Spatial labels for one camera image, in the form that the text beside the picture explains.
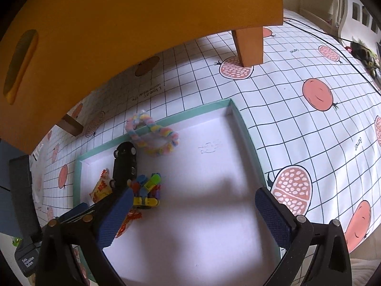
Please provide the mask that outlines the grid pomegranate pattern mat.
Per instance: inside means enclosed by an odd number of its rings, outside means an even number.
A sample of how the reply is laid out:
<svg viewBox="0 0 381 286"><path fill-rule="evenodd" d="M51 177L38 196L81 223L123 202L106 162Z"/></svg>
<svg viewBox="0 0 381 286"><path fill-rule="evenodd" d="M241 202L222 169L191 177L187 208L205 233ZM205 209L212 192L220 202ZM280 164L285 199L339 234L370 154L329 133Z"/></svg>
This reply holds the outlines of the grid pomegranate pattern mat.
<svg viewBox="0 0 381 286"><path fill-rule="evenodd" d="M234 101L248 130L264 184L278 190L292 172L307 183L307 199L283 197L315 223L337 219L355 261L380 232L380 90L344 45L285 11L267 28L262 65L239 68L230 32L201 37L158 54L142 76L129 68L90 93L70 113L85 125L73 138L53 128L34 179L42 193L39 223L74 205L75 163L84 157L80 197L90 192L112 148L126 138L127 119L147 112L162 120L215 101Z"/></svg>

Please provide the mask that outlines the black toy car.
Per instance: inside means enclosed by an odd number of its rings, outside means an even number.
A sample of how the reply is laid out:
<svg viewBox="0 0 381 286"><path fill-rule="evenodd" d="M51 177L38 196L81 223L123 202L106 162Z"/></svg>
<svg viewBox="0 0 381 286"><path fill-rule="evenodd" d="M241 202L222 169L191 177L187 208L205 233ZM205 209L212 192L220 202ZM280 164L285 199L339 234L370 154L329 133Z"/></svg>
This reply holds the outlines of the black toy car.
<svg viewBox="0 0 381 286"><path fill-rule="evenodd" d="M137 150L130 141L118 145L114 151L114 167L110 181L113 190L121 190L137 178Z"/></svg>

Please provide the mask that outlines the pastel pipe cleaner loop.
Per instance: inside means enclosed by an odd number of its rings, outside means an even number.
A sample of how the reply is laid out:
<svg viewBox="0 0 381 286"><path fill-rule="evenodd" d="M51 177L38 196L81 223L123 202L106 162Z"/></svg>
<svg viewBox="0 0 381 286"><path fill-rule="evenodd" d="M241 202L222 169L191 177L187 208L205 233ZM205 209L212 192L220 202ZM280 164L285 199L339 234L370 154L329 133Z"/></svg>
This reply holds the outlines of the pastel pipe cleaner loop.
<svg viewBox="0 0 381 286"><path fill-rule="evenodd" d="M150 156L170 154L180 143L177 132L158 124L144 111L127 119L125 130L132 142Z"/></svg>

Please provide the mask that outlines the colourful building block toy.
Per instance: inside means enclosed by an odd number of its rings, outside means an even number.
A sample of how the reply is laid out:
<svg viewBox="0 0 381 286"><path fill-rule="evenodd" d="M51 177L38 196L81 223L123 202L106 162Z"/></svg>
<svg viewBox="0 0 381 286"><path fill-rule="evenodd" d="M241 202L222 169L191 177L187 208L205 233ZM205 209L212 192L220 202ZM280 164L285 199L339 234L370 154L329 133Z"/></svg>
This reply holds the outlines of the colourful building block toy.
<svg viewBox="0 0 381 286"><path fill-rule="evenodd" d="M151 177L138 176L134 181L129 181L128 186L134 194L133 208L152 209L160 204L161 174L153 173Z"/></svg>

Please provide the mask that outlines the white slatted crate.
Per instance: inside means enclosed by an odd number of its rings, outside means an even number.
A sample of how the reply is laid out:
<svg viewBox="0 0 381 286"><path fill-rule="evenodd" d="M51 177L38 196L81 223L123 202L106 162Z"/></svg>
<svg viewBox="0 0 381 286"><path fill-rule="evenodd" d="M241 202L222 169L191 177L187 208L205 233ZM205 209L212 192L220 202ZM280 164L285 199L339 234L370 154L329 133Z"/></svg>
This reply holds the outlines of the white slatted crate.
<svg viewBox="0 0 381 286"><path fill-rule="evenodd" d="M376 48L380 28L360 0L333 0L331 12L331 23L337 28L339 41L344 46L353 41Z"/></svg>

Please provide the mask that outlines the rice cracker snack packet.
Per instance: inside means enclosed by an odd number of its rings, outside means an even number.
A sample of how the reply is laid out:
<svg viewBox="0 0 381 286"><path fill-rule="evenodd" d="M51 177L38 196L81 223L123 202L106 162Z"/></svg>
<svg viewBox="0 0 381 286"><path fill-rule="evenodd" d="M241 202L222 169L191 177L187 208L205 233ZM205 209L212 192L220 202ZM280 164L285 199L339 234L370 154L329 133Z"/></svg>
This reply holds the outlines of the rice cracker snack packet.
<svg viewBox="0 0 381 286"><path fill-rule="evenodd" d="M111 177L109 169L103 169L100 175L100 179L96 183L92 192L89 194L91 200L94 203L97 203L109 194L112 194L110 181ZM115 238L119 238L128 229L134 220L138 220L140 218L142 218L142 213L138 209L131 209L123 220L123 223L121 224Z"/></svg>

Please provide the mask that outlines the white tray with teal rim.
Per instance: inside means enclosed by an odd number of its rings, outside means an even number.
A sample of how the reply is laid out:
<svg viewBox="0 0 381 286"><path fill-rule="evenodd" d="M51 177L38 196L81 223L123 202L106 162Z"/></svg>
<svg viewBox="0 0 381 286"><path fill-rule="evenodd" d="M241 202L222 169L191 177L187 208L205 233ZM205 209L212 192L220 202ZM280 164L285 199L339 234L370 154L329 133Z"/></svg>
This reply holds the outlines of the white tray with teal rim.
<svg viewBox="0 0 381 286"><path fill-rule="evenodd" d="M159 173L160 204L104 252L126 285L262 285L280 253L254 194L264 177L234 101L163 119L180 143L138 152L138 173Z"/></svg>

